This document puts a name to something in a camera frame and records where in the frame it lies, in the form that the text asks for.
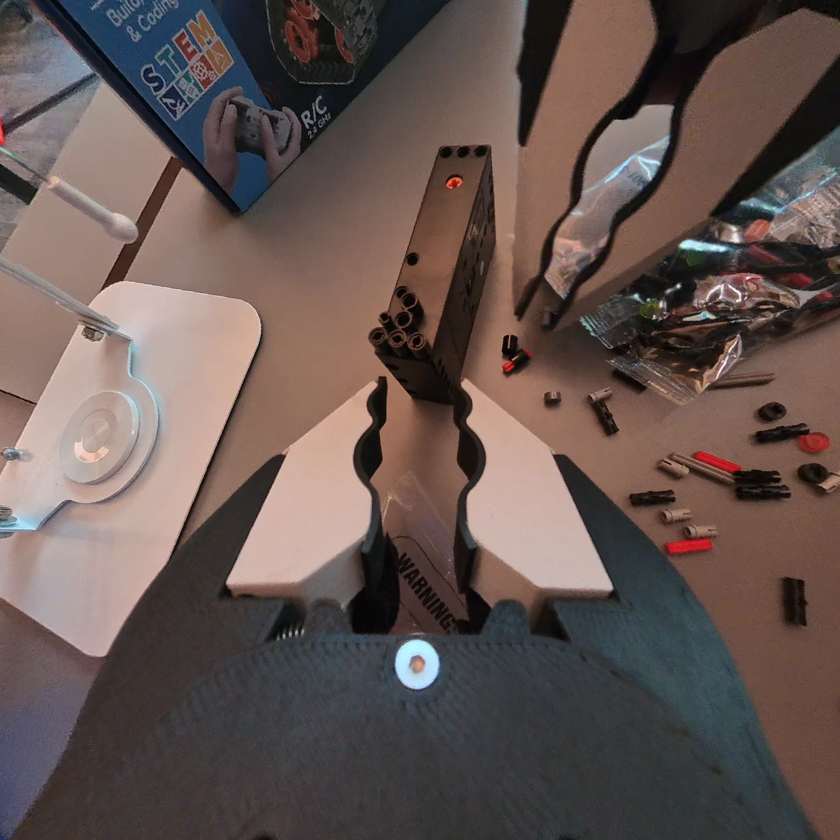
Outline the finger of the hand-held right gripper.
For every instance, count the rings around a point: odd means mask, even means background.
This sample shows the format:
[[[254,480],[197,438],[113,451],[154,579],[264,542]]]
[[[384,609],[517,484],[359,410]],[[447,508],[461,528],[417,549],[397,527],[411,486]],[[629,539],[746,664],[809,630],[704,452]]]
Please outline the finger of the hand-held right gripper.
[[[673,2],[526,2],[517,65],[514,316],[543,279],[557,227],[581,197],[611,122],[633,116],[673,54]]]
[[[616,214],[603,251],[556,304],[558,322],[606,302],[838,128],[838,2],[782,9],[677,98],[656,177]]]

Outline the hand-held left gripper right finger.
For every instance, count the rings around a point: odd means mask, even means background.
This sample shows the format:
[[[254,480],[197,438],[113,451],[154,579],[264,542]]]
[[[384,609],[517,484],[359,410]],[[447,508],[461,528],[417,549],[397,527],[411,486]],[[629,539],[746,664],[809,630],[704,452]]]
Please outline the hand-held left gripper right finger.
[[[524,607],[531,628],[555,599],[603,600],[613,582],[551,447],[478,386],[453,392],[457,464],[455,574],[469,629],[501,602]]]

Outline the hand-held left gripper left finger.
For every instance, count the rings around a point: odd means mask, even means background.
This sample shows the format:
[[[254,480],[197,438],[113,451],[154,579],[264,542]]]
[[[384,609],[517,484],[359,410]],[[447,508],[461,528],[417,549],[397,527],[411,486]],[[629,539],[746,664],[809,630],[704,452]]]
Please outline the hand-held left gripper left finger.
[[[371,479],[382,463],[387,380],[379,377],[282,455],[226,587],[306,611],[333,601],[353,629],[386,634],[396,623],[396,550]]]

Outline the black battery box block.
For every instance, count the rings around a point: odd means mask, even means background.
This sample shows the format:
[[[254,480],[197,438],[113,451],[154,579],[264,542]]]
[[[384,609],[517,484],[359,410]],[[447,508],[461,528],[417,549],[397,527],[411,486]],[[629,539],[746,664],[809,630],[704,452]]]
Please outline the black battery box block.
[[[369,333],[416,401],[452,403],[497,242],[487,144],[437,151],[395,287]]]

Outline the grey desk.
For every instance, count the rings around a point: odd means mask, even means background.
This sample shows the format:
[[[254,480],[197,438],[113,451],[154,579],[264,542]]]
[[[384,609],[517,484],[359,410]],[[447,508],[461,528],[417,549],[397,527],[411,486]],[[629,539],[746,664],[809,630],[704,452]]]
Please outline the grey desk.
[[[245,480],[175,553],[104,667],[3,609],[2,825],[37,800],[33,838],[804,837],[785,779],[736,776],[745,690],[778,762],[824,837],[838,838],[838,498],[793,480],[788,501],[728,499],[686,479],[717,547],[671,563],[630,511],[656,458],[705,448],[794,477],[792,442],[749,442],[754,407],[787,405],[838,451],[838,326],[775,350],[764,388],[678,408],[616,381],[607,438],[584,393],[611,381],[602,350],[511,326],[516,168],[514,3],[455,2],[352,106],[341,125],[240,220],[185,175],[131,277],[248,299],[264,337],[204,488],[203,512]],[[616,560],[617,598],[560,602],[551,637],[522,626],[434,640],[442,686],[411,691],[396,642],[318,631],[269,640],[279,607],[221,596],[208,562],[233,559],[277,465],[260,467],[374,377],[368,321],[394,285],[435,149],[493,143],[498,244],[467,377],[571,463],[594,536]],[[532,352],[504,375],[505,334]],[[562,402],[545,406],[543,394]],[[253,479],[246,474],[257,468]],[[807,626],[784,621],[781,580],[803,579]]]

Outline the grey black angled connector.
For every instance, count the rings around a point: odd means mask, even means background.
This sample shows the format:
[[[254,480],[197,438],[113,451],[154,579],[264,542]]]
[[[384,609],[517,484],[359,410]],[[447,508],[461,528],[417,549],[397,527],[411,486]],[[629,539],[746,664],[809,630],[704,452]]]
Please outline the grey black angled connector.
[[[613,436],[619,432],[615,417],[608,405],[613,397],[613,389],[605,387],[587,395],[587,401],[595,412],[598,422],[607,436]]]

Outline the white book stand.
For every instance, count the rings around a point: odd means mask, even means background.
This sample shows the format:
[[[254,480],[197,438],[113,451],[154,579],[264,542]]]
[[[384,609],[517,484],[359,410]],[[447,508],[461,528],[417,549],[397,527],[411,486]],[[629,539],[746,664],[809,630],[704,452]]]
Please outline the white book stand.
[[[246,301],[131,281],[79,327],[2,470],[2,602],[102,657],[182,532],[261,336]]]

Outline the light grey axle rod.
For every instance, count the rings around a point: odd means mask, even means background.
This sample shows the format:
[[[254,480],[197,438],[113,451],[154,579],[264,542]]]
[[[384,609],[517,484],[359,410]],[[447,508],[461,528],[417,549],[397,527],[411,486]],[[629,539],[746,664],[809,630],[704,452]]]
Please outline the light grey axle rod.
[[[705,476],[723,485],[733,486],[736,483],[731,473],[724,469],[709,465],[697,458],[681,455],[676,452],[671,453],[668,458],[681,466],[687,467],[688,470],[693,473]]]

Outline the clear bag of building parts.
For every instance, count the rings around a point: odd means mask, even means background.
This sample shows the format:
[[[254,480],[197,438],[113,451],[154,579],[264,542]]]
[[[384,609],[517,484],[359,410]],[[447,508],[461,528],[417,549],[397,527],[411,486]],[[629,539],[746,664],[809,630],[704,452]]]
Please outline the clear bag of building parts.
[[[684,405],[765,344],[838,317],[839,129],[580,318]]]

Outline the blue toy kit box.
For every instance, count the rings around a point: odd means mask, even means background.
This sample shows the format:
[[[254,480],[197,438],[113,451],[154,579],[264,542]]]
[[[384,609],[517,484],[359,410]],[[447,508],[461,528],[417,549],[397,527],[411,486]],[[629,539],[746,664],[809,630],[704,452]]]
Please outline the blue toy kit box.
[[[35,5],[185,168],[241,213],[447,3]]]

